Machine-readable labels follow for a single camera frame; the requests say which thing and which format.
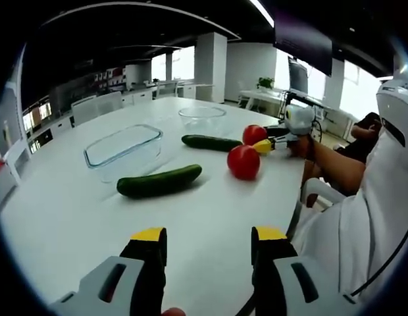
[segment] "red tomato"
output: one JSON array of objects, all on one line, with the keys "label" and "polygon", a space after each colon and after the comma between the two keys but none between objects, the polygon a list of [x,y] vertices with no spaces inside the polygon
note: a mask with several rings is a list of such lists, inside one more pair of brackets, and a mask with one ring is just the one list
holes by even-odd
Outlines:
[{"label": "red tomato", "polygon": [[267,138],[267,131],[259,125],[249,125],[245,128],[242,141],[245,145],[253,145]]},{"label": "red tomato", "polygon": [[250,145],[239,145],[228,154],[230,172],[240,180],[255,179],[259,163],[259,155]]}]

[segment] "cucumber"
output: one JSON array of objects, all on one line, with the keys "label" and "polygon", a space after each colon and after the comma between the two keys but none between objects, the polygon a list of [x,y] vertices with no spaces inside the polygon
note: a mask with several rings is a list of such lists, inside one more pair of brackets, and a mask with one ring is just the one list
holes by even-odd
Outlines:
[{"label": "cucumber", "polygon": [[210,149],[229,152],[236,146],[242,145],[239,140],[228,140],[227,138],[217,138],[203,135],[182,136],[182,142],[192,148]]},{"label": "cucumber", "polygon": [[202,170],[200,165],[190,165],[149,176],[121,178],[118,180],[116,189],[129,198],[162,196],[184,189],[201,174]]}]

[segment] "ceiling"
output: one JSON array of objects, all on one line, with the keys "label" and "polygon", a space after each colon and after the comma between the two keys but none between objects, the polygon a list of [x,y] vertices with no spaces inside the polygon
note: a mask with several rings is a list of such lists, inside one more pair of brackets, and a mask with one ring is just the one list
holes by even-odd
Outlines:
[{"label": "ceiling", "polygon": [[[136,63],[138,59],[150,59],[170,50],[150,45],[186,47],[193,45],[198,35],[208,32],[221,33],[230,41],[273,42],[271,26],[249,0],[237,0],[234,5],[230,1],[221,4],[221,0],[144,0],[138,2],[148,7],[117,5],[92,8],[64,15],[39,29],[45,21],[59,14],[96,2],[48,1],[48,4],[36,7],[31,2],[5,9],[4,14],[9,16],[9,21],[18,22],[20,27],[2,27],[0,79],[26,41],[23,81],[27,87],[25,99],[28,103],[43,97],[50,87],[71,78]],[[408,31],[405,29],[408,20],[395,18],[395,14],[389,15],[394,8],[382,8],[378,3],[372,6],[367,0],[260,2],[274,19],[274,8],[277,7],[312,24],[332,38],[335,58],[350,60],[376,76],[385,76],[392,71],[393,50],[388,42],[390,31],[394,31],[408,47]],[[172,7],[195,16],[150,7],[153,5]],[[93,64],[90,68],[80,68],[84,61],[91,59]]]}]

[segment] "white table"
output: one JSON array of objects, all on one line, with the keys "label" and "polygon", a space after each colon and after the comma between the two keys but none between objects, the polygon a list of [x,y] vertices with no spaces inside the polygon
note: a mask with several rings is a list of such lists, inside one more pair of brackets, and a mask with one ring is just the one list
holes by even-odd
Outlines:
[{"label": "white table", "polygon": [[[1,213],[1,224],[17,263],[38,294],[51,303],[77,290],[80,279],[130,236],[149,227],[168,232],[163,308],[187,315],[235,315],[253,293],[251,227],[289,226],[303,173],[303,160],[287,149],[262,157],[258,179],[233,178],[226,153],[188,148],[178,110],[215,105],[227,111],[226,137],[241,138],[248,124],[276,119],[192,99],[167,97],[97,117],[49,142],[34,155],[22,185]],[[135,123],[165,134],[167,171],[192,163],[203,167],[194,189],[133,201],[106,187],[86,167],[82,150],[92,141]]]}]

